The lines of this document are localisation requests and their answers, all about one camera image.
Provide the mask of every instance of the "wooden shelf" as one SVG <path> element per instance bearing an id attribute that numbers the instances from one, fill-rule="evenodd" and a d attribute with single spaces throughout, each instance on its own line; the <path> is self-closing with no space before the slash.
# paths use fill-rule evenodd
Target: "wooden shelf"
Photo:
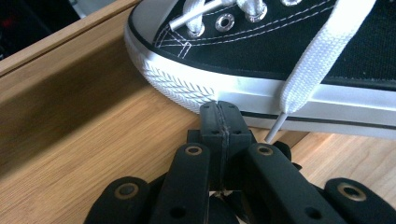
<path id="1" fill-rule="evenodd" d="M 169 168 L 199 117 L 133 67 L 120 0 L 0 62 L 0 219 L 81 223 L 102 190 Z M 253 129 L 258 139 L 266 130 Z M 360 181 L 396 207 L 395 141 L 280 132 L 313 183 Z"/>

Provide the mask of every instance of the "metal eyelet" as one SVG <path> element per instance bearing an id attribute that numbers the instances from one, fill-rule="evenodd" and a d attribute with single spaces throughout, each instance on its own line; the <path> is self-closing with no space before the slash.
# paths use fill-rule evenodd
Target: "metal eyelet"
<path id="1" fill-rule="evenodd" d="M 222 14 L 216 20 L 216 29 L 220 32 L 227 32 L 233 28 L 235 18 L 229 13 Z"/>
<path id="2" fill-rule="evenodd" d="M 201 30 L 200 30 L 198 33 L 195 33 L 195 32 L 193 32 L 193 31 L 191 31 L 190 29 L 188 29 L 187 34 L 188 34 L 191 38 L 197 38 L 197 37 L 201 36 L 201 35 L 204 33 L 204 31 L 205 31 L 205 26 L 204 26 L 204 24 L 202 23 L 202 25 L 201 25 Z"/>
<path id="3" fill-rule="evenodd" d="M 262 3 L 262 12 L 257 14 L 257 15 L 249 15 L 249 14 L 245 14 L 245 18 L 254 23 L 254 22 L 258 22 L 261 21 L 262 19 L 264 19 L 265 15 L 267 14 L 267 5 L 265 5 L 265 3 Z"/>
<path id="4" fill-rule="evenodd" d="M 280 2 L 286 7 L 294 7 L 301 3 L 303 0 L 280 0 Z"/>

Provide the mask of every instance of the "textured sole pattern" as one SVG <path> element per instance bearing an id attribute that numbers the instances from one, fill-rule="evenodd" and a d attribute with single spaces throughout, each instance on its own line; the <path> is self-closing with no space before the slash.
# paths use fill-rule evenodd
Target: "textured sole pattern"
<path id="1" fill-rule="evenodd" d="M 155 63 L 147 60 L 142 53 L 134 51 L 128 44 L 127 49 L 134 65 L 145 79 L 172 101 L 194 113 L 199 113 L 199 107 L 202 104 L 216 100 L 212 88 L 196 85 L 174 77 L 156 66 Z"/>

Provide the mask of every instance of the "black canvas upper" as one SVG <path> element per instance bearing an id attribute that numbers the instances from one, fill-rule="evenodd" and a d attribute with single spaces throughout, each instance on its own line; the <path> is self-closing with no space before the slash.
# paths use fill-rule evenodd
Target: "black canvas upper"
<path id="1" fill-rule="evenodd" d="M 205 32 L 194 39 L 183 26 L 170 31 L 168 22 L 182 13 L 179 1 L 158 30 L 153 43 L 134 35 L 150 50 L 171 60 L 222 74 L 286 80 L 304 50 L 329 18 L 335 0 L 303 0 L 296 7 L 265 1 L 268 12 L 257 23 L 238 7 L 204 15 Z M 219 15 L 235 17 L 225 33 L 215 29 Z M 396 2 L 377 0 L 358 33 L 348 43 L 322 83 L 396 91 Z"/>

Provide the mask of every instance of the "metal screw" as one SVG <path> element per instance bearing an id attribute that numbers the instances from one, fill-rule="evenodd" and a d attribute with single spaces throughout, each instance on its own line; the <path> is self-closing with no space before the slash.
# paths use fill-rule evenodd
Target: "metal screw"
<path id="1" fill-rule="evenodd" d="M 347 197 L 352 201 L 363 202 L 367 199 L 366 194 L 361 189 L 358 189 L 353 185 L 341 183 L 338 185 L 337 189 L 344 197 Z"/>
<path id="2" fill-rule="evenodd" d="M 274 154 L 274 151 L 269 147 L 259 146 L 257 147 L 257 151 L 263 156 L 271 156 Z"/>
<path id="3" fill-rule="evenodd" d="M 126 184 L 120 185 L 114 192 L 114 195 L 118 199 L 126 200 L 126 199 L 133 198 L 137 194 L 138 191 L 139 191 L 139 187 L 136 184 L 126 183 Z"/>
<path id="4" fill-rule="evenodd" d="M 200 147 L 187 147 L 185 152 L 190 156 L 198 156 L 202 153 L 202 149 Z"/>

